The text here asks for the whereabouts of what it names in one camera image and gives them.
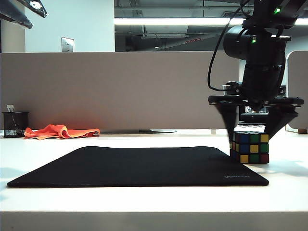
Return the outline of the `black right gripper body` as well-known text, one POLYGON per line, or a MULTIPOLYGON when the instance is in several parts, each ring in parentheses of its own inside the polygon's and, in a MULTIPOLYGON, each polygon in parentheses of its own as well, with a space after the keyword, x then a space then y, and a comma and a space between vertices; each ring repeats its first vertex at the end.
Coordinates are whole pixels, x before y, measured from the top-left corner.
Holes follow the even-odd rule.
POLYGON ((281 83, 285 71, 286 61, 279 65, 245 65, 244 77, 241 83, 228 82, 225 93, 220 96, 209 96, 210 105, 220 103, 249 106, 254 111, 260 111, 265 106, 294 106, 300 107, 304 100, 299 97, 281 96, 281 83))

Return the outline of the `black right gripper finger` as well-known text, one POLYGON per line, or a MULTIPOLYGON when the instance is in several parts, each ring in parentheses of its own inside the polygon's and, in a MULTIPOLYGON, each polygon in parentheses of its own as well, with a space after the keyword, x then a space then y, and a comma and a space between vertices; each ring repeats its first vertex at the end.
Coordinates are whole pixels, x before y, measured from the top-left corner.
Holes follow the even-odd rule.
POLYGON ((282 127, 298 116, 294 106, 273 106, 269 108, 264 132, 271 139, 282 127))
POLYGON ((236 125, 236 119, 238 115, 237 105, 232 103, 231 104, 220 103, 217 104, 215 107, 222 116, 225 128, 228 132, 229 143, 232 143, 234 128, 236 125))

